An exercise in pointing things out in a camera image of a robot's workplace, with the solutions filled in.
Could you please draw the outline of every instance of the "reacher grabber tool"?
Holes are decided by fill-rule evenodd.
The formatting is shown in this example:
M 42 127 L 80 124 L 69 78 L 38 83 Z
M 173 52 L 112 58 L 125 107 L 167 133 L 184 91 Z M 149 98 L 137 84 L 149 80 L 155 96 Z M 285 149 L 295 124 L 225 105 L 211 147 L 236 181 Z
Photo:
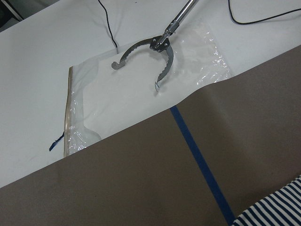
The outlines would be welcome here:
M 169 42 L 169 36 L 171 36 L 175 30 L 179 27 L 182 20 L 187 16 L 187 14 L 191 11 L 191 9 L 195 6 L 198 0 L 189 0 L 186 5 L 182 8 L 179 14 L 172 20 L 172 22 L 165 29 L 164 33 L 160 36 L 153 37 L 151 39 L 145 39 L 136 44 L 132 45 L 121 57 L 119 64 L 117 62 L 112 63 L 112 68 L 117 70 L 126 65 L 126 59 L 128 55 L 136 48 L 142 45 L 150 45 L 150 49 L 160 53 L 163 50 L 166 51 L 168 60 L 166 67 L 162 71 L 162 73 L 158 76 L 157 81 L 155 82 L 156 91 L 160 89 L 159 82 L 167 75 L 169 72 L 173 61 L 174 61 L 174 52 Z

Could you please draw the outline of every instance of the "black cable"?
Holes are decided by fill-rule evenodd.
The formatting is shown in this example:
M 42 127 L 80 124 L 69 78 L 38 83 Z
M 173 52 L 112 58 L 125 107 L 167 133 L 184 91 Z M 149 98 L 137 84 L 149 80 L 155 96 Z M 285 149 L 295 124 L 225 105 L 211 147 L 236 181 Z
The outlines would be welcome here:
M 115 42 L 114 38 L 113 38 L 113 34 L 112 34 L 112 31 L 111 31 L 111 28 L 110 28 L 110 23 L 109 23 L 109 16 L 108 16 L 108 12 L 107 12 L 107 9 L 104 7 L 104 5 L 100 2 L 100 0 L 98 0 L 99 4 L 101 4 L 101 6 L 103 7 L 104 11 L 105 11 L 105 15 L 107 17 L 107 24 L 108 24 L 108 28 L 109 28 L 109 32 L 110 32 L 110 35 L 111 35 L 111 39 L 112 41 L 114 42 L 114 45 L 116 48 L 118 48 L 117 46 L 117 43 Z
M 279 17 L 279 16 L 283 16 L 285 14 L 289 14 L 289 13 L 293 13 L 293 12 L 301 10 L 301 8 L 298 8 L 298 9 L 294 9 L 294 10 L 291 10 L 291 11 L 288 11 L 286 13 L 282 13 L 282 14 L 279 14 L 279 15 L 276 15 L 276 16 L 271 16 L 271 17 L 268 17 L 268 18 L 265 18 L 265 19 L 262 19 L 262 20 L 256 20 L 256 21 L 242 23 L 242 22 L 239 22 L 236 19 L 234 19 L 233 13 L 232 13 L 232 10 L 231 10 L 230 0 L 228 0 L 228 6 L 229 6 L 229 12 L 230 12 L 231 19 L 233 20 L 233 22 L 235 22 L 236 24 L 240 24 L 240 25 L 255 24 L 255 23 L 259 23 L 259 22 L 262 22 L 262 21 L 270 20 L 270 19 L 273 19 L 273 18 L 276 18 L 276 17 Z

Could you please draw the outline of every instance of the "plastic bag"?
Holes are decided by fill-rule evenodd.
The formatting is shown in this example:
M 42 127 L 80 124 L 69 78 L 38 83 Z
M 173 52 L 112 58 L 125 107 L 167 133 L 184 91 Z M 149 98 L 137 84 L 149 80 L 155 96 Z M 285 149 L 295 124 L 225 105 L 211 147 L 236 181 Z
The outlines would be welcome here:
M 164 111 L 197 89 L 231 77 L 214 39 L 202 24 L 190 24 L 170 37 L 174 62 L 162 80 L 167 55 L 142 46 L 127 58 L 126 66 L 113 70 L 132 44 L 95 56 L 70 68 L 65 119 L 64 155 Z

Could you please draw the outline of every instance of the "white table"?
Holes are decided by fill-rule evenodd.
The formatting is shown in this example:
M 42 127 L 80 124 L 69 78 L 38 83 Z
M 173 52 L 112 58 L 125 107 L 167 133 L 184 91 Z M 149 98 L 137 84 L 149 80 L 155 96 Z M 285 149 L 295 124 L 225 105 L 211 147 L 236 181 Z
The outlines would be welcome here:
M 186 0 L 102 3 L 124 45 L 163 31 Z M 240 21 L 301 7 L 299 0 L 232 4 Z M 301 44 L 301 12 L 240 26 L 230 20 L 226 0 L 200 0 L 182 25 L 195 14 L 202 15 L 235 75 Z M 69 67 L 112 48 L 97 0 L 60 0 L 0 33 L 0 187 L 63 157 L 63 142 L 48 149 L 63 132 Z

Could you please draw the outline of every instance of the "striped sleeve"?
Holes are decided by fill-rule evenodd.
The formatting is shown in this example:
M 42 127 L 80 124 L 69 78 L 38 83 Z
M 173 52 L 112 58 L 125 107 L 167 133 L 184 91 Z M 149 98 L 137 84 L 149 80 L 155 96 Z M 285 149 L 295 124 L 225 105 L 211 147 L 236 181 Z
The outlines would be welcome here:
M 232 225 L 301 225 L 301 175 L 245 210 Z

